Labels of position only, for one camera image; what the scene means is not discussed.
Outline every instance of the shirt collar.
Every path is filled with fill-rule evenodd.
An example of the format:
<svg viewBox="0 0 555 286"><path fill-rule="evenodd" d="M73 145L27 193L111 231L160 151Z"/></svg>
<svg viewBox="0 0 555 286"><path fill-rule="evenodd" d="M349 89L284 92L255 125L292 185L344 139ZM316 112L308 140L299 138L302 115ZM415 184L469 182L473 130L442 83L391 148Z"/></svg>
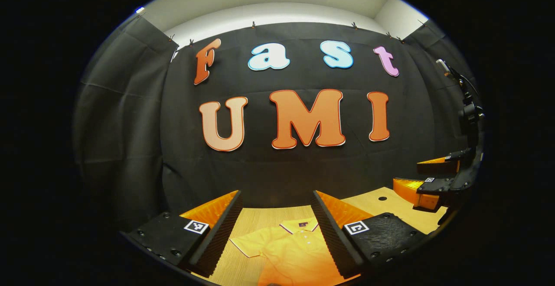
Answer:
<svg viewBox="0 0 555 286"><path fill-rule="evenodd" d="M318 221L316 218L289 220L283 221L280 226L289 233L295 234L300 231L314 231L318 226Z"/></svg>

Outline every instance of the orange letter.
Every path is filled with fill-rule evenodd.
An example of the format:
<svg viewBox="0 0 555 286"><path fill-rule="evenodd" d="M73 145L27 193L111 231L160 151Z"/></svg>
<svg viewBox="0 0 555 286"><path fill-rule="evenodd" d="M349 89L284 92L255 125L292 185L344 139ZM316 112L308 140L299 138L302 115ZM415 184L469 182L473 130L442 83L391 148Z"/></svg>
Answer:
<svg viewBox="0 0 555 286"><path fill-rule="evenodd" d="M206 67L212 66L212 63L214 63L214 49L218 49L221 43L222 41L220 39L216 39L196 54L195 86L210 75L210 71L208 71Z"/></svg>
<svg viewBox="0 0 555 286"><path fill-rule="evenodd" d="M387 140L389 138L389 130L387 130L385 104L389 97L382 92L370 92L367 97L372 104L372 130L370 131L369 139L371 141Z"/></svg>
<svg viewBox="0 0 555 286"><path fill-rule="evenodd" d="M322 90L316 96L313 108L308 111L295 91L281 90L270 94L270 100L276 103L277 109L277 138L272 141L272 146L278 150L297 146L297 140L291 136L291 126L295 127L304 146L310 145L318 125L320 135L316 138L317 146L345 143L339 115L342 98L343 93L339 90Z"/></svg>
<svg viewBox="0 0 555 286"><path fill-rule="evenodd" d="M199 107L202 114L202 132L204 142L215 150L231 152L241 146L245 137L243 124L243 107L248 103L246 97L233 97L225 102L232 114L232 135L229 138L221 138L218 134L218 120L216 112L220 109L220 103L208 102Z"/></svg>

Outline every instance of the wooden table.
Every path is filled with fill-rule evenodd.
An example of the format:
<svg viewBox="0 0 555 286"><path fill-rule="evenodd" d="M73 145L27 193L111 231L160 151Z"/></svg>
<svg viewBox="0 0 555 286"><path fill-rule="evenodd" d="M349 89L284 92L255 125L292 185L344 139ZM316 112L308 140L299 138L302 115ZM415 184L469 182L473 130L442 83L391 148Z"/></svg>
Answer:
<svg viewBox="0 0 555 286"><path fill-rule="evenodd" d="M414 210L411 203L386 187L342 200L372 215L393 213L424 234L438 228L437 222L447 210L446 207L441 207L436 213ZM309 205L289 208L244 208L230 238L262 228L275 227L282 221L310 217L314 217L314 213ZM214 274L210 278L199 277L222 286L255 286L265 261L262 257L247 258L228 240Z"/></svg>

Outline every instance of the letter m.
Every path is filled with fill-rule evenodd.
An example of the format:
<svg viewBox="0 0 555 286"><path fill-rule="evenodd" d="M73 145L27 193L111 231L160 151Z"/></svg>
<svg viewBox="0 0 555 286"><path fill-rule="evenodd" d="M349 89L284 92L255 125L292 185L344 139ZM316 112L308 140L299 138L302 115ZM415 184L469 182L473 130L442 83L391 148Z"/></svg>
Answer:
<svg viewBox="0 0 555 286"><path fill-rule="evenodd" d="M345 143L341 133L341 116L339 102L343 93L335 89L321 90L312 109L309 111L301 101L297 92L281 90L272 92L270 100L277 109L277 138L272 146L278 150L294 148L297 140L291 136L291 128L295 131L304 146L309 146L320 125L320 135L316 139L318 146L339 146Z"/></svg>

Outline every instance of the white wall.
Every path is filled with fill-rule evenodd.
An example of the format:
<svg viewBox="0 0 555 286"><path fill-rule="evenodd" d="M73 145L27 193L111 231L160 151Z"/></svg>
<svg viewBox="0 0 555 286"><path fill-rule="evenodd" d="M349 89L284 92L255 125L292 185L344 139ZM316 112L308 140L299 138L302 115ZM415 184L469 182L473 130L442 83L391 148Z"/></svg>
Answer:
<svg viewBox="0 0 555 286"><path fill-rule="evenodd" d="M208 37L256 25L287 22L318 22L351 26L355 22L360 29L385 34L386 31L372 18L353 12L307 3L258 3L234 7L197 17L164 33L180 47Z"/></svg>
<svg viewBox="0 0 555 286"><path fill-rule="evenodd" d="M381 11L376 15L383 29L395 38L405 39L413 31L428 20L424 14L402 0L387 0Z"/></svg>

